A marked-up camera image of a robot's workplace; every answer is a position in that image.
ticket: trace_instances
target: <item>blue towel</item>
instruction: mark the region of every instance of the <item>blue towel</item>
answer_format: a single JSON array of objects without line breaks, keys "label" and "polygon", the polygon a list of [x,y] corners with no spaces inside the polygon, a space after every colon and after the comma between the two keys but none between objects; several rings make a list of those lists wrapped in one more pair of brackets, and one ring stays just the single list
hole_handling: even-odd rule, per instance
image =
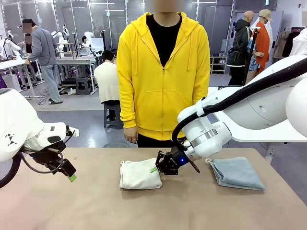
[{"label": "blue towel", "polygon": [[212,159],[210,165],[217,183],[221,186],[264,190],[258,174],[245,157]]}]

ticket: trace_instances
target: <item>yellow hoodie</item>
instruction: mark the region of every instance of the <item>yellow hoodie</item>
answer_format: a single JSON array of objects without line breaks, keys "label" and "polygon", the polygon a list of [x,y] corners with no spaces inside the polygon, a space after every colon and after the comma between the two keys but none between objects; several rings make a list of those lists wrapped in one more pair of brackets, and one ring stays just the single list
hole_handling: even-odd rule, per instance
[{"label": "yellow hoodie", "polygon": [[163,68],[146,24],[149,14],[131,22],[119,38],[120,116],[124,128],[137,125],[144,136],[170,140],[178,114],[207,96],[208,36],[202,25],[180,12],[176,46]]}]

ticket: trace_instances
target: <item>shoe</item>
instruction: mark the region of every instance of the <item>shoe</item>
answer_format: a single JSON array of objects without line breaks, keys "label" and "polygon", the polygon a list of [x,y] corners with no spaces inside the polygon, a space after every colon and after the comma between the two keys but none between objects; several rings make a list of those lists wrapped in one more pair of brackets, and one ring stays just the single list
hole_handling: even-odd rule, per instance
[{"label": "shoe", "polygon": [[49,102],[48,104],[62,104],[63,102],[54,102],[54,101],[51,101]]}]

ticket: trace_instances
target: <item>hoodie drawstring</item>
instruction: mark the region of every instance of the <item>hoodie drawstring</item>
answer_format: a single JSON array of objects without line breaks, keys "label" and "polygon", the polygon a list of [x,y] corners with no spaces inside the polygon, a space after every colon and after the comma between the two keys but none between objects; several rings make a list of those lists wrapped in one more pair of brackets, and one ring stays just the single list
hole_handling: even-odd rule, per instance
[{"label": "hoodie drawstring", "polygon": [[138,41],[137,41],[137,43],[136,43],[136,47],[135,47],[135,55],[134,55],[134,59],[135,59],[135,64],[136,64],[136,66],[135,66],[135,72],[134,72],[134,74],[138,74],[138,65],[139,65],[139,63],[138,63],[138,48],[139,48],[139,35],[138,35]]},{"label": "hoodie drawstring", "polygon": [[190,50],[189,50],[188,70],[190,70],[191,52],[192,52],[192,39],[190,37]]}]

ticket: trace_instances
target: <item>person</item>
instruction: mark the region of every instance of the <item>person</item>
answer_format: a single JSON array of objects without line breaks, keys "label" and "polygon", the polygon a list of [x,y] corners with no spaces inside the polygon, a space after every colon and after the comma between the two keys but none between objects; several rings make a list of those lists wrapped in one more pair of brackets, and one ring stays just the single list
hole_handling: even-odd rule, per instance
[{"label": "person", "polygon": [[119,39],[121,120],[126,140],[139,148],[171,148],[178,114],[207,96],[209,42],[204,27],[179,12],[182,0],[152,3],[154,14],[133,21]]},{"label": "person", "polygon": [[227,59],[227,66],[230,66],[231,79],[228,85],[243,85],[245,77],[245,63],[248,59],[248,42],[252,34],[250,24],[254,19],[254,12],[246,11],[244,18],[236,23],[236,35],[233,48]]},{"label": "person", "polygon": [[58,67],[54,50],[57,43],[49,31],[38,27],[32,19],[23,20],[23,32],[31,34],[32,38],[32,54],[25,63],[30,65],[30,62],[35,62],[38,59],[50,94],[49,104],[63,103],[58,91]]},{"label": "person", "polygon": [[[102,53],[104,63],[94,71],[94,77],[99,87],[99,98],[101,104],[117,105],[119,102],[118,75],[114,55],[106,50]],[[115,120],[115,111],[109,110],[109,119]]]},{"label": "person", "polygon": [[82,37],[82,46],[85,47],[86,45],[86,36]]},{"label": "person", "polygon": [[[32,41],[31,41],[31,38],[27,39],[27,37],[31,37],[31,35],[25,34],[25,51],[27,53],[27,56],[30,56],[32,54]],[[38,78],[39,74],[38,74],[38,67],[37,67],[36,62],[31,62],[31,66],[34,70],[36,80],[40,81],[40,79]]]},{"label": "person", "polygon": [[[268,21],[272,21],[271,11],[267,9],[261,10],[259,12],[259,22],[256,25],[257,27],[260,27],[260,29],[259,33],[257,34],[253,55],[248,68],[246,84],[254,79],[259,73],[264,71],[265,65],[270,59],[270,37],[264,26],[266,23],[268,23]],[[251,48],[251,43],[252,39],[249,41],[249,48]]]}]

